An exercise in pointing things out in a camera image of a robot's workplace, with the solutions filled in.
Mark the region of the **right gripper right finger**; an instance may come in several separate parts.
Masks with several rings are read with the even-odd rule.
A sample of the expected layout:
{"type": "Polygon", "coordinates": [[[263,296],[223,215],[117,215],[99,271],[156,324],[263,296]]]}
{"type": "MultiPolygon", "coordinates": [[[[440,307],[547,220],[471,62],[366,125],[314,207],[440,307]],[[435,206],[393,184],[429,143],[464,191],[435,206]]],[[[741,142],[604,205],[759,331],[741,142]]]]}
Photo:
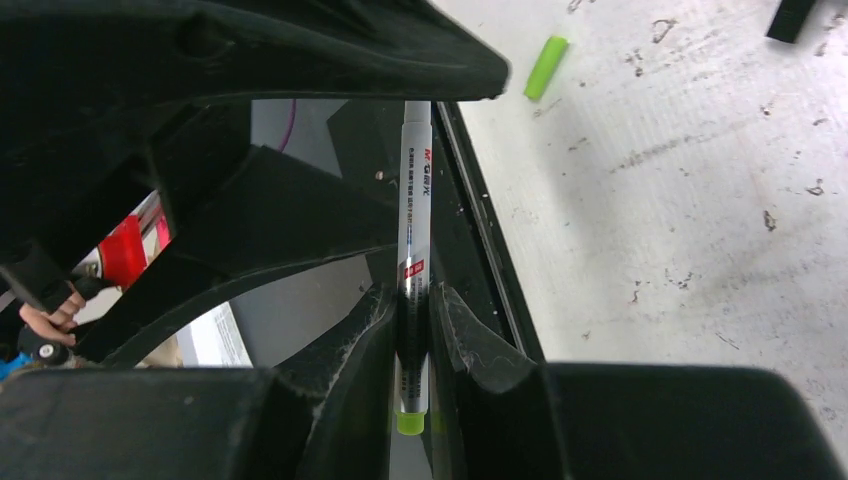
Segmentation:
{"type": "Polygon", "coordinates": [[[761,369],[537,363],[430,291],[437,479],[841,479],[801,396],[761,369]]]}

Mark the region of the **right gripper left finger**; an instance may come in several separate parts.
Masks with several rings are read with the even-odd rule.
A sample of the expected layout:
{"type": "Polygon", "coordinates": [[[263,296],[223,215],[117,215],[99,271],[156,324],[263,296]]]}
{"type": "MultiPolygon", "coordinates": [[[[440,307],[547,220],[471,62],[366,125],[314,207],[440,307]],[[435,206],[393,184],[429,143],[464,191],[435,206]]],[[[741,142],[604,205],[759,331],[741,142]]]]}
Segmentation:
{"type": "Polygon", "coordinates": [[[5,479],[385,479],[395,295],[274,368],[43,369],[1,391],[5,479]]]}

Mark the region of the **white green marker pen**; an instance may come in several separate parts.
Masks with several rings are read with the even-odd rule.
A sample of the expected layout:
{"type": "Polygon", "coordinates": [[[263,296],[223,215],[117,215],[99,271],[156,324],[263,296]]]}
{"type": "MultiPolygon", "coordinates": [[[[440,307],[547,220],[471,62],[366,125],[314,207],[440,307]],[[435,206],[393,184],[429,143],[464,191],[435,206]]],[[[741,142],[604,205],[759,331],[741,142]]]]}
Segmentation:
{"type": "Polygon", "coordinates": [[[397,240],[397,431],[417,436],[429,407],[429,290],[433,197],[432,105],[404,104],[397,240]]]}

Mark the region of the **green marker cap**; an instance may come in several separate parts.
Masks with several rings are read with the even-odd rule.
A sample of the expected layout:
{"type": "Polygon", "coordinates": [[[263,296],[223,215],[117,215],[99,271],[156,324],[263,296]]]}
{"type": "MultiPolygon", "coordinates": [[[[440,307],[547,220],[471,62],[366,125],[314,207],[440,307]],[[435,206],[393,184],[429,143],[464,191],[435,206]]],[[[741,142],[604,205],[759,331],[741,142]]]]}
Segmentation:
{"type": "Polygon", "coordinates": [[[568,47],[569,42],[564,37],[554,35],[547,39],[527,78],[523,92],[526,98],[537,101],[542,97],[568,47]]]}

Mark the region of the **yellow framed whiteboard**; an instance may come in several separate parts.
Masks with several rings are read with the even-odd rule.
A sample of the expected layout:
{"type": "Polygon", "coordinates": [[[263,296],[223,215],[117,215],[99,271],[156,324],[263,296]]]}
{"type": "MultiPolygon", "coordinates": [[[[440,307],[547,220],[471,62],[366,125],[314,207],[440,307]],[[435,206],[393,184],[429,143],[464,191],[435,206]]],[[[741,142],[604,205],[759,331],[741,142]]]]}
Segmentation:
{"type": "Polygon", "coordinates": [[[781,0],[765,36],[787,44],[796,43],[816,3],[816,0],[781,0]]]}

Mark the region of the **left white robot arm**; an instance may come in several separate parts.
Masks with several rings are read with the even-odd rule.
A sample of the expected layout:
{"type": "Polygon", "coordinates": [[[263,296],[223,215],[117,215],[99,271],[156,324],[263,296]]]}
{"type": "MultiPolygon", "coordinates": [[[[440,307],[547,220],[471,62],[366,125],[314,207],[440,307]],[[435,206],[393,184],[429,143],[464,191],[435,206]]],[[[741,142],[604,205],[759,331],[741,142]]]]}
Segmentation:
{"type": "Polygon", "coordinates": [[[476,101],[508,74],[426,1],[5,1],[1,283],[60,305],[157,192],[172,241],[76,347],[133,366],[234,296],[396,245],[393,206],[252,144],[254,100],[476,101]]]}

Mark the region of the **person's hand on controller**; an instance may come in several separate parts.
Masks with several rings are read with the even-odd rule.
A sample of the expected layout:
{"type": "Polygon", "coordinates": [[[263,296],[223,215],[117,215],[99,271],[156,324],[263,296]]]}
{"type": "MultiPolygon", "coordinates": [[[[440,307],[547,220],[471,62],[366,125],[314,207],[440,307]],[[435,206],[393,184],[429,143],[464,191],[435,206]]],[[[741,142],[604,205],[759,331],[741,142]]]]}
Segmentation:
{"type": "Polygon", "coordinates": [[[53,313],[23,304],[19,315],[40,337],[72,347],[76,344],[72,330],[78,325],[74,317],[85,306],[86,300],[78,292],[74,292],[53,313]]]}

